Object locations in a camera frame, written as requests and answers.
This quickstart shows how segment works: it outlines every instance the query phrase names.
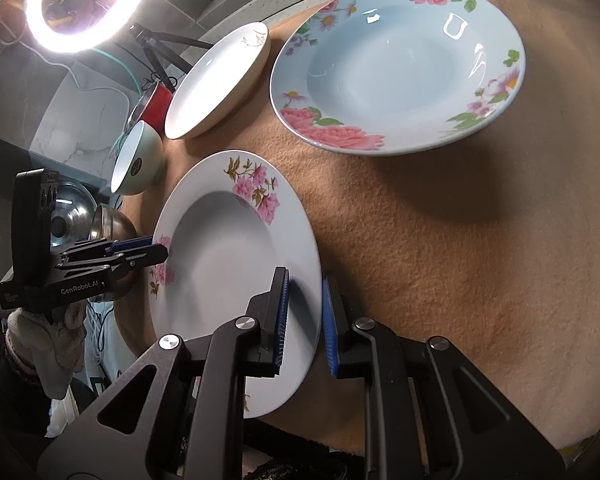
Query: round sticker on bowl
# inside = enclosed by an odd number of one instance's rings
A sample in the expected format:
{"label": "round sticker on bowl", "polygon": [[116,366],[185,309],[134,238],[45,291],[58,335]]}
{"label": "round sticker on bowl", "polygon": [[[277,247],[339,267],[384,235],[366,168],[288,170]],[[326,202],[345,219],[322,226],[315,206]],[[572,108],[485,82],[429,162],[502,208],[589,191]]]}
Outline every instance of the round sticker on bowl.
{"label": "round sticker on bowl", "polygon": [[134,163],[131,165],[131,176],[136,176],[138,171],[142,168],[142,159],[140,157],[134,160]]}

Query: tiled wall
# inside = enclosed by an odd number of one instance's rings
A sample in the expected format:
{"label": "tiled wall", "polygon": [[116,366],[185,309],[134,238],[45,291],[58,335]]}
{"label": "tiled wall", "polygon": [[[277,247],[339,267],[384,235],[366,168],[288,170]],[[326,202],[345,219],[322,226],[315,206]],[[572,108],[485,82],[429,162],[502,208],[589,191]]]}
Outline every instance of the tiled wall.
{"label": "tiled wall", "polygon": [[[132,21],[156,32],[197,39],[205,29],[195,18],[208,2],[142,0]],[[2,37],[7,39],[8,35],[3,33]],[[103,55],[91,50],[55,54],[37,46],[28,34],[23,41],[36,46],[48,60],[71,67],[83,88],[113,87],[126,94],[131,107],[138,101],[138,91],[128,73]],[[115,42],[145,60],[142,49],[124,30],[98,46],[122,60],[142,83],[150,71]],[[184,46],[171,46],[177,52],[184,50]],[[87,171],[104,182],[113,168],[109,149],[127,115],[126,99],[119,92],[79,91],[67,69],[48,65],[20,44],[0,48],[1,139]]]}

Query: plate rim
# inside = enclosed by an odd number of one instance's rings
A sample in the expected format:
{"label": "plate rim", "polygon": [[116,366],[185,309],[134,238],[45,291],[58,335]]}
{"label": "plate rim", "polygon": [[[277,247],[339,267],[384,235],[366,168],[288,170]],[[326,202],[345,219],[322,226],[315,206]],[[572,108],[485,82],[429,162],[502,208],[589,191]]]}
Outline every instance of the plate rim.
{"label": "plate rim", "polygon": [[[291,183],[289,182],[289,180],[286,178],[286,176],[273,164],[271,164],[266,158],[257,155],[256,153],[253,152],[248,152],[247,150],[223,150],[221,152],[216,152],[213,153],[205,158],[203,158],[202,160],[200,160],[199,162],[197,162],[192,168],[190,168],[189,171],[187,171],[186,174],[184,174],[184,176],[178,181],[178,183],[176,184],[176,186],[174,187],[174,189],[171,191],[168,199],[166,200],[166,202],[164,203],[164,206],[162,208],[162,211],[160,212],[160,217],[158,218],[158,221],[156,223],[156,227],[154,229],[154,238],[153,238],[153,243],[157,243],[157,239],[163,235],[164,233],[161,233],[158,230],[158,226],[160,224],[160,219],[162,218],[163,213],[167,210],[168,205],[170,204],[170,201],[172,200],[172,198],[175,196],[175,191],[178,189],[179,186],[182,187],[187,187],[187,189],[191,189],[191,186],[189,185],[189,182],[187,181],[187,177],[189,176],[189,174],[192,174],[193,171],[199,167],[201,164],[203,164],[205,161],[208,161],[211,158],[216,158],[216,157],[220,157],[220,156],[225,156],[225,157],[229,157],[229,156],[233,156],[233,155],[239,155],[239,156],[247,156],[247,157],[254,157],[256,158],[256,160],[258,162],[263,162],[265,164],[267,164],[271,169],[275,170],[276,173],[278,174],[278,176],[280,176],[288,185],[289,185],[289,189],[290,191],[293,193],[293,195],[295,196],[296,200],[298,201],[298,205],[301,207],[302,212],[304,213],[304,216],[302,218],[299,218],[298,221],[302,222],[304,224],[304,229],[306,229],[307,234],[310,234],[310,237],[312,239],[312,245],[311,245],[311,253],[312,253],[312,257],[315,258],[315,269],[317,270],[317,279],[316,279],[316,283],[313,285],[315,286],[315,296],[316,298],[319,298],[319,300],[317,301],[317,304],[315,305],[314,308],[312,308],[312,306],[309,304],[308,308],[312,313],[312,318],[315,319],[316,321],[316,332],[315,332],[315,337],[314,340],[311,341],[311,345],[312,345],[312,355],[311,355],[311,359],[308,360],[306,369],[302,371],[301,374],[298,375],[298,382],[296,384],[294,384],[292,392],[290,393],[290,395],[286,398],[283,399],[279,404],[271,407],[268,411],[264,412],[264,413],[258,413],[258,412],[244,412],[244,417],[245,418],[253,418],[253,417],[257,417],[257,416],[264,416],[267,413],[271,413],[274,410],[278,409],[280,406],[284,405],[298,390],[298,388],[302,385],[302,383],[304,382],[304,379],[306,378],[307,374],[309,373],[309,370],[311,369],[313,362],[318,354],[318,345],[320,343],[320,334],[321,334],[321,330],[322,330],[322,262],[320,260],[320,252],[318,250],[318,244],[317,244],[317,240],[315,238],[315,233],[314,233],[314,229],[311,225],[311,221],[309,220],[308,214],[306,212],[306,209],[304,208],[304,205],[302,204],[302,201],[300,200],[300,197],[298,196],[298,193],[296,192],[296,190],[294,189],[294,187],[291,185]],[[215,180],[201,180],[200,181],[200,186],[204,186],[207,188],[207,192],[214,192],[214,191],[218,191],[218,190],[222,190],[222,191],[226,191],[225,189],[219,189],[218,186],[214,185],[214,182],[216,182]],[[147,280],[147,284],[145,287],[145,293],[148,296],[149,299],[149,314],[151,316],[151,320],[152,320],[152,325],[154,323],[154,316],[152,314],[152,310],[154,309],[157,302],[157,297],[154,299],[151,297],[151,294],[149,293],[148,289],[149,287],[149,280]],[[156,333],[156,337],[160,337],[158,336],[157,332],[155,331],[155,326],[154,326],[154,332]]]}
{"label": "plate rim", "polygon": [[[168,127],[167,127],[167,120],[168,120],[168,117],[169,117],[169,111],[171,110],[171,107],[173,107],[173,103],[176,100],[176,96],[177,96],[178,92],[180,91],[180,89],[182,89],[184,87],[184,83],[187,80],[187,77],[189,77],[189,75],[193,72],[193,69],[196,67],[196,65],[198,65],[199,63],[202,63],[203,60],[205,58],[207,58],[207,56],[209,56],[213,52],[213,49],[216,48],[218,45],[222,44],[222,42],[224,42],[226,40],[226,42],[228,43],[229,38],[232,38],[233,36],[238,36],[240,34],[240,32],[239,32],[240,30],[243,30],[245,28],[254,29],[256,25],[263,25],[264,26],[264,28],[266,30],[266,32],[264,32],[265,41],[262,44],[260,44],[260,45],[257,46],[258,53],[256,54],[255,58],[253,59],[253,62],[249,65],[249,67],[247,68],[247,70],[244,71],[244,73],[242,74],[242,76],[240,77],[240,79],[238,79],[238,81],[235,83],[235,85],[233,85],[231,88],[228,89],[228,91],[226,92],[225,96],[222,97],[222,99],[220,99],[220,102],[218,104],[216,104],[211,110],[209,110],[208,113],[206,113],[204,117],[202,117],[196,124],[193,124],[186,132],[178,134],[177,136],[171,137],[168,134]],[[269,31],[269,27],[267,27],[266,23],[264,23],[264,22],[250,22],[250,23],[245,23],[244,25],[241,25],[240,27],[235,28],[234,30],[232,30],[231,32],[229,32],[227,35],[225,35],[224,37],[222,37],[209,50],[207,50],[202,55],[202,57],[193,65],[193,68],[191,69],[191,71],[184,76],[184,78],[182,79],[182,82],[178,85],[178,88],[176,88],[176,91],[173,93],[173,98],[171,99],[171,103],[169,104],[169,108],[167,109],[167,116],[165,117],[164,135],[168,139],[171,139],[171,140],[183,139],[183,138],[187,137],[200,124],[202,124],[219,107],[221,107],[222,103],[224,103],[224,101],[240,85],[240,83],[242,82],[242,80],[244,79],[244,77],[253,69],[253,66],[258,63],[258,59],[262,55],[262,51],[265,48],[267,48],[267,49],[270,48],[270,40],[271,40],[270,31]]]}
{"label": "plate rim", "polygon": [[[335,0],[324,1],[321,4],[322,6],[320,8],[322,8],[323,6],[325,6],[328,3],[333,2],[333,1],[335,1]],[[481,1],[485,2],[489,6],[493,7],[511,26],[513,33],[520,40],[520,47],[521,47],[520,61],[521,61],[521,63],[520,63],[520,75],[518,77],[518,84],[511,91],[509,98],[507,98],[507,101],[504,103],[505,105],[497,107],[493,111],[493,113],[488,115],[488,117],[486,117],[484,119],[484,121],[482,121],[480,124],[476,124],[475,126],[472,126],[471,128],[467,128],[466,130],[460,131],[459,133],[457,133],[455,135],[439,137],[439,138],[435,139],[433,142],[430,142],[429,144],[421,145],[417,148],[389,148],[389,149],[381,148],[380,150],[377,150],[377,151],[375,151],[375,150],[352,150],[350,148],[337,148],[336,146],[329,146],[322,142],[318,142],[317,140],[309,139],[309,138],[301,135],[300,133],[296,132],[282,118],[282,116],[280,115],[280,112],[278,111],[278,108],[276,107],[276,105],[274,103],[273,76],[276,72],[276,66],[278,65],[278,62],[280,61],[280,59],[282,58],[282,55],[283,55],[284,51],[286,50],[288,43],[295,36],[296,32],[311,17],[315,16],[316,13],[318,13],[320,9],[316,10],[313,14],[311,14],[309,17],[307,17],[307,19],[304,20],[304,22],[300,23],[300,25],[298,25],[298,27],[296,27],[294,29],[294,31],[291,33],[291,35],[289,35],[288,39],[283,44],[282,48],[280,49],[280,52],[276,56],[275,62],[273,63],[273,67],[271,69],[271,76],[269,78],[269,101],[271,103],[271,107],[273,108],[273,111],[276,114],[276,117],[288,131],[290,131],[292,134],[294,134],[296,137],[298,137],[302,141],[304,141],[312,146],[315,146],[316,148],[320,148],[322,150],[332,152],[332,153],[342,153],[344,155],[359,155],[359,156],[392,156],[392,155],[407,155],[409,153],[425,152],[427,150],[432,150],[433,148],[438,148],[440,146],[445,146],[446,144],[451,144],[452,142],[456,142],[456,140],[464,139],[465,137],[468,137],[468,136],[474,134],[475,132],[489,126],[489,124],[493,123],[493,121],[495,121],[498,117],[500,117],[504,113],[504,111],[507,110],[511,106],[513,101],[515,101],[516,97],[518,96],[520,89],[522,88],[522,84],[524,82],[525,73],[526,73],[526,50],[525,50],[525,45],[522,41],[522,38],[520,37],[520,33],[518,32],[518,30],[517,30],[516,26],[513,24],[513,22],[509,19],[509,17],[504,12],[502,12],[502,10],[500,10],[500,8],[498,8],[496,5],[492,4],[489,0],[481,0]]]}

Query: red container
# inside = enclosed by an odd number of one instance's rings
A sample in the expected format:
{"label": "red container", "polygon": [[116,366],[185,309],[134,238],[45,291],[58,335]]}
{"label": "red container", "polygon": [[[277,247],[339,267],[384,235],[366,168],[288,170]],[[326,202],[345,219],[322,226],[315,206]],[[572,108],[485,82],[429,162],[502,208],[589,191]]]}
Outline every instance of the red container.
{"label": "red container", "polygon": [[125,131],[130,132],[139,121],[144,121],[159,134],[164,134],[164,121],[167,110],[173,99],[171,91],[159,81],[142,93],[138,104],[134,107],[126,122]]}

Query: floral plate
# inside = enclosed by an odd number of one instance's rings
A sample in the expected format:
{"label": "floral plate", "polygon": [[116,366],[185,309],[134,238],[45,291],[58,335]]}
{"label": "floral plate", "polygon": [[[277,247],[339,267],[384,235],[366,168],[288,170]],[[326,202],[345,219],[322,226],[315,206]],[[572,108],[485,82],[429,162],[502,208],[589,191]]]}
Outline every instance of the floral plate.
{"label": "floral plate", "polygon": [[314,146],[396,155],[485,127],[524,74],[522,40],[487,0],[334,0],[285,43],[270,97]]}
{"label": "floral plate", "polygon": [[280,375],[247,378],[244,416],[265,415],[293,395],[320,335],[322,280],[314,232],[291,184],[266,160],[221,152],[175,187],[155,228],[169,248],[150,269],[151,317],[158,337],[208,335],[267,292],[276,266],[289,270],[290,295]]}

